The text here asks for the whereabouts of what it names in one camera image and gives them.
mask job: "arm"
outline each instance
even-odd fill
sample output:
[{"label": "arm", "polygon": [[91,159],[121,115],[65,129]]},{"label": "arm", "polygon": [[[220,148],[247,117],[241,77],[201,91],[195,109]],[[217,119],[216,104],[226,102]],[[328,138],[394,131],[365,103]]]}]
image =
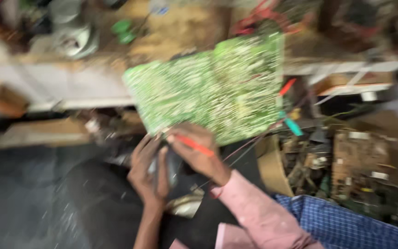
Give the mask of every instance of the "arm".
[{"label": "arm", "polygon": [[[205,156],[189,148],[176,140],[176,134],[187,136],[213,150],[214,156]],[[213,193],[235,215],[257,247],[322,248],[320,243],[299,227],[287,210],[220,160],[213,134],[196,125],[182,123],[171,128],[168,135],[167,141],[195,171],[221,186],[213,189]]]},{"label": "arm", "polygon": [[144,203],[144,211],[134,249],[158,248],[159,227],[166,204],[165,197],[169,192],[167,165],[165,164],[167,148],[164,147],[159,151],[159,174],[156,190],[153,189],[152,176],[148,175],[148,168],[160,143],[159,136],[151,138],[147,135],[136,146],[131,155],[132,168],[127,178]]},{"label": "arm", "polygon": [[162,214],[163,209],[161,208],[144,206],[134,249],[158,248],[158,235]]},{"label": "arm", "polygon": [[227,184],[212,190],[235,215],[259,248],[323,248],[296,219],[268,195],[233,170]]}]

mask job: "person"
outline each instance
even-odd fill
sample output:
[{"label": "person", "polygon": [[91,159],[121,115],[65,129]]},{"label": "person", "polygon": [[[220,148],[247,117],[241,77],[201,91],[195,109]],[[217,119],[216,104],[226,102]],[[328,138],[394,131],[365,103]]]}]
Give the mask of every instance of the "person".
[{"label": "person", "polygon": [[[221,223],[216,239],[217,249],[235,248],[323,248],[310,234],[299,227],[297,220],[284,207],[245,179],[237,170],[231,170],[219,158],[213,134],[206,129],[181,123],[170,128],[166,140],[196,172],[210,178],[216,185],[211,191],[233,213],[241,227]],[[205,156],[175,139],[176,134],[186,136],[214,151]],[[158,246],[160,223],[169,193],[165,157],[168,148],[160,148],[162,136],[147,135],[136,146],[131,156],[131,170],[127,178],[140,196],[144,210],[135,240],[135,249],[154,249]],[[153,189],[148,167],[158,153],[158,186]],[[186,249],[175,240],[171,249]]]}]

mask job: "plaid fabric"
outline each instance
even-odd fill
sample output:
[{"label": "plaid fabric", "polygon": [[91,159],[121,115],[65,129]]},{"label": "plaid fabric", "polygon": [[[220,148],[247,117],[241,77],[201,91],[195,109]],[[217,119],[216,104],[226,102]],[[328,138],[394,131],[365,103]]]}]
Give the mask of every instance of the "plaid fabric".
[{"label": "plaid fabric", "polygon": [[273,198],[327,249],[398,248],[398,227],[311,196]]}]

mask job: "hand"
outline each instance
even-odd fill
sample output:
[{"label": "hand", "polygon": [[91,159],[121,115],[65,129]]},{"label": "hand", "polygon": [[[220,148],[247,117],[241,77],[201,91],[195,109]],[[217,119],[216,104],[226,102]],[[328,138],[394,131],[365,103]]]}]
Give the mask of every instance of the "hand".
[{"label": "hand", "polygon": [[165,198],[169,193],[169,182],[167,164],[165,163],[165,156],[167,154],[167,147],[163,147],[158,153],[158,187],[156,191],[153,189],[152,179],[153,175],[148,174],[153,156],[161,144],[162,139],[159,135],[151,137],[146,135],[141,142],[136,146],[131,154],[131,171],[127,178],[133,188],[135,188],[142,202],[146,207],[163,209],[166,202]]},{"label": "hand", "polygon": [[[205,156],[197,150],[176,140],[176,134],[186,136],[196,143],[214,151],[214,156]],[[228,183],[231,170],[219,156],[218,146],[213,133],[191,123],[176,124],[167,132],[167,141],[173,150],[181,156],[196,172],[211,178],[216,184],[224,186]]]}]

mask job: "green circuit board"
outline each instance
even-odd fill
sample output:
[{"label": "green circuit board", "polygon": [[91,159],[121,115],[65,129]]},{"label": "green circuit board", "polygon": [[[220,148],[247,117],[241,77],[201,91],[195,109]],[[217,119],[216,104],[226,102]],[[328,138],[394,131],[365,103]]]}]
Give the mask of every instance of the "green circuit board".
[{"label": "green circuit board", "polygon": [[136,66],[123,80],[149,133],[190,121],[211,130],[219,145],[230,144],[278,118],[283,39],[282,33],[229,39],[213,51]]}]

